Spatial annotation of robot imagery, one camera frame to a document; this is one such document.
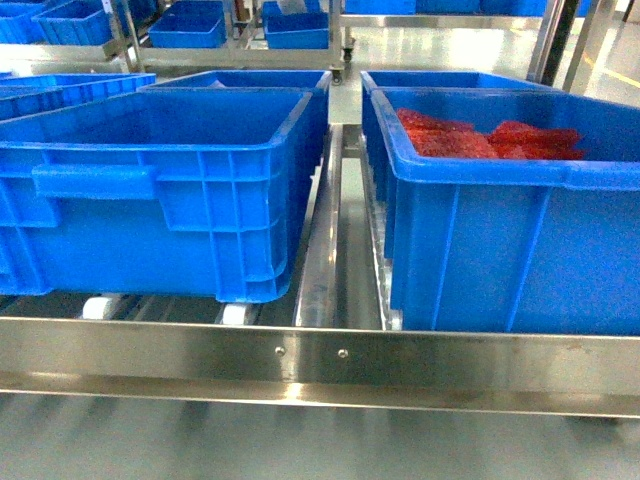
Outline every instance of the crate handle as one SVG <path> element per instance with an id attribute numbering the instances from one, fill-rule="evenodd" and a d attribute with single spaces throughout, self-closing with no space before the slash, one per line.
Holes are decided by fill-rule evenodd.
<path id="1" fill-rule="evenodd" d="M 153 200 L 156 167 L 139 165 L 38 165 L 31 171 L 40 197 Z"/>

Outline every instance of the stainless steel rail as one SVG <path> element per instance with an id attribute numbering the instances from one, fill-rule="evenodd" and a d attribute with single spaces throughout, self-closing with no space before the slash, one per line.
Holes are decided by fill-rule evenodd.
<path id="1" fill-rule="evenodd" d="M 331 126 L 326 143 L 294 314 L 296 327 L 332 327 L 337 313 L 342 125 Z"/>
<path id="2" fill-rule="evenodd" d="M 85 299 L 7 299 L 0 391 L 640 418 L 640 338 L 215 325 L 219 304 L 176 297 L 120 320 L 9 316 Z"/>

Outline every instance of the plastic crate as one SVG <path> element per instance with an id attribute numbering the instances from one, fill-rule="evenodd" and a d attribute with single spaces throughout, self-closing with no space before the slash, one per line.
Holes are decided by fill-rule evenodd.
<path id="1" fill-rule="evenodd" d="M 52 45 L 103 45 L 112 39 L 107 14 L 94 2 L 73 0 L 36 15 L 33 21 Z"/>
<path id="2" fill-rule="evenodd" d="M 329 48 L 329 15 L 301 13 L 269 17 L 264 22 L 269 48 L 322 50 Z"/>
<path id="3" fill-rule="evenodd" d="M 415 15 L 416 0 L 345 0 L 344 11 L 361 15 Z"/>
<path id="4" fill-rule="evenodd" d="M 582 0 L 576 16 L 586 16 L 590 4 L 591 0 Z M 480 7 L 486 15 L 542 17 L 547 8 L 547 2 L 545 0 L 480 0 Z"/>
<path id="5" fill-rule="evenodd" d="M 0 86 L 0 121 L 64 106 L 62 91 L 23 86 Z"/>
<path id="6" fill-rule="evenodd" d="M 553 92 L 372 100 L 395 179 L 391 306 L 406 329 L 640 334 L 640 110 Z M 585 161 L 420 157 L 401 107 L 485 133 L 506 119 L 576 128 Z"/>
<path id="7" fill-rule="evenodd" d="M 152 85 L 161 88 L 222 88 L 222 89 L 287 89 L 313 93 L 310 108 L 313 110 L 314 131 L 326 131 L 329 118 L 329 86 L 331 72 L 321 70 L 214 70 Z M 324 139 L 316 138 L 315 154 L 309 156 L 311 168 L 320 163 Z"/>
<path id="8" fill-rule="evenodd" d="M 148 90 L 0 123 L 0 292 L 280 297 L 311 186 L 300 163 L 324 133 L 310 100 Z"/>
<path id="9" fill-rule="evenodd" d="M 156 48 L 218 48 L 227 41 L 222 2 L 182 0 L 149 29 Z"/>
<path id="10" fill-rule="evenodd" d="M 373 167 L 376 198 L 384 200 L 387 194 L 386 176 L 388 157 L 382 140 L 382 132 L 371 103 L 371 92 L 376 88 L 498 88 L 548 90 L 551 87 L 525 80 L 479 72 L 430 72 L 430 71 L 370 71 L 362 72 L 362 130 L 367 138 L 367 152 Z"/>
<path id="11" fill-rule="evenodd" d="M 24 85 L 40 89 L 60 88 L 66 106 L 93 102 L 114 95 L 135 92 L 156 81 L 146 74 L 55 74 L 0 79 L 0 86 Z"/>
<path id="12" fill-rule="evenodd" d="M 429 15 L 479 13 L 480 0 L 417 0 L 416 11 Z"/>
<path id="13" fill-rule="evenodd" d="M 307 13 L 319 13 L 322 12 L 319 0 L 305 0 L 305 6 L 307 7 Z M 262 4 L 262 18 L 270 17 L 274 15 L 283 15 L 282 10 L 278 6 L 278 2 L 264 2 Z"/>
<path id="14" fill-rule="evenodd" d="M 0 3 L 0 43 L 32 43 L 42 40 L 42 31 L 31 17 L 44 9 L 42 4 Z"/>

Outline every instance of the metal post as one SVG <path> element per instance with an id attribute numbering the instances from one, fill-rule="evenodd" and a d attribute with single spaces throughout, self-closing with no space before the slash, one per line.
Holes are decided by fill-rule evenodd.
<path id="1" fill-rule="evenodd" d="M 553 85 L 577 8 L 578 0 L 548 0 L 527 80 Z"/>
<path id="2" fill-rule="evenodd" d="M 341 11 L 342 0 L 331 0 L 329 2 L 329 50 L 331 50 L 331 68 L 334 70 L 343 69 Z"/>
<path id="3" fill-rule="evenodd" d="M 616 11 L 615 0 L 593 0 L 584 21 L 562 89 L 584 95 Z"/>
<path id="4" fill-rule="evenodd" d="M 138 41 L 138 32 L 136 31 L 136 25 L 133 22 L 133 16 L 131 15 L 131 9 L 129 8 L 129 0 L 122 0 L 122 6 L 124 7 L 124 17 L 127 20 L 129 26 L 129 35 L 131 36 L 131 42 L 133 44 L 133 51 L 136 54 L 136 72 L 144 73 L 144 65 L 140 60 L 140 42 Z"/>
<path id="5" fill-rule="evenodd" d="M 129 49 L 127 45 L 127 39 L 124 36 L 124 31 L 122 30 L 122 24 L 120 23 L 120 18 L 116 14 L 118 11 L 117 0 L 102 0 L 102 8 L 104 12 L 109 17 L 109 26 L 111 27 L 111 34 L 113 38 L 118 43 L 118 47 L 122 55 L 124 56 L 124 60 L 127 63 L 127 70 L 129 72 L 133 71 L 133 65 L 131 63 L 131 57 L 129 57 Z"/>

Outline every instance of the crate rim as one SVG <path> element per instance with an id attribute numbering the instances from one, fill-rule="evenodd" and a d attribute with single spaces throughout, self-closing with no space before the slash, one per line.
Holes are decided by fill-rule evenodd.
<path id="1" fill-rule="evenodd" d="M 168 93 L 171 91 L 175 92 L 184 92 L 186 88 L 165 88 L 162 90 L 158 90 L 157 92 L 152 90 L 144 90 L 134 93 L 128 93 L 124 95 L 116 95 L 114 97 L 98 100 L 91 103 L 85 103 L 80 105 L 73 105 L 70 107 L 59 108 L 56 110 L 50 110 L 46 112 L 34 113 L 32 115 L 25 115 L 22 117 L 7 119 L 0 121 L 0 125 L 5 122 L 20 122 L 22 120 L 30 119 L 35 116 L 47 116 L 47 115 L 56 115 L 58 112 L 63 110 L 70 109 L 79 109 L 79 108 L 89 108 L 92 106 L 97 106 L 100 103 L 104 102 L 113 102 L 116 100 L 122 100 L 126 97 L 138 96 L 138 95 L 158 95 L 161 93 Z M 220 92 L 217 89 L 210 89 L 207 94 L 216 95 L 218 93 L 228 94 L 233 92 L 223 91 Z M 309 105 L 311 98 L 313 97 L 311 92 L 289 92 L 291 95 L 297 95 L 298 101 L 294 105 L 294 107 L 289 111 L 287 116 L 282 120 L 280 126 L 274 131 L 273 135 L 267 142 L 255 144 L 255 145 L 239 145 L 239 144 L 164 144 L 164 143 L 143 143 L 143 144 L 112 144 L 112 143 L 61 143 L 61 142 L 19 142 L 15 140 L 0 140 L 0 148 L 4 149 L 21 149 L 21 150 L 66 150 L 66 151 L 95 151 L 97 149 L 103 148 L 104 150 L 109 151 L 118 151 L 118 152 L 131 152 L 131 151 L 146 151 L 146 152 L 174 152 L 174 151 L 184 151 L 186 149 L 198 150 L 198 151 L 206 151 L 206 152 L 216 152 L 216 151 L 258 151 L 258 150 L 268 150 L 274 147 L 282 145 L 285 140 L 287 133 L 293 128 L 295 124 L 294 118 L 298 116 L 299 113 L 302 113 Z"/>
<path id="2" fill-rule="evenodd" d="M 616 107 L 637 111 L 638 109 L 613 102 L 602 102 L 586 97 L 577 97 L 564 92 L 554 91 L 534 91 L 534 90 L 509 90 L 509 89 L 468 89 L 468 88 L 413 88 L 415 93 L 439 92 L 439 93 L 459 93 L 466 95 L 484 97 L 487 95 L 517 95 L 517 96 L 555 96 L 561 99 L 579 99 L 586 102 L 607 103 Z M 393 92 L 395 89 L 376 89 L 371 94 L 376 118 L 382 127 L 382 135 L 385 145 L 391 153 L 390 163 L 396 178 L 421 184 L 460 184 L 460 185 L 527 185 L 562 187 L 569 190 L 611 190 L 611 191 L 638 191 L 640 190 L 640 159 L 637 162 L 616 162 L 606 160 L 491 160 L 491 159 L 469 159 L 451 157 L 423 157 L 418 155 L 404 127 L 400 123 L 395 109 L 386 97 L 386 92 Z M 485 178 L 474 178 L 472 180 L 457 178 L 460 174 L 460 167 L 466 170 L 469 167 L 477 167 L 473 173 L 479 173 Z M 504 175 L 520 172 L 522 168 L 528 170 L 527 179 L 505 180 Z M 581 178 L 581 174 L 586 173 L 589 179 Z M 616 174 L 631 174 L 631 181 L 624 184 L 615 181 Z"/>

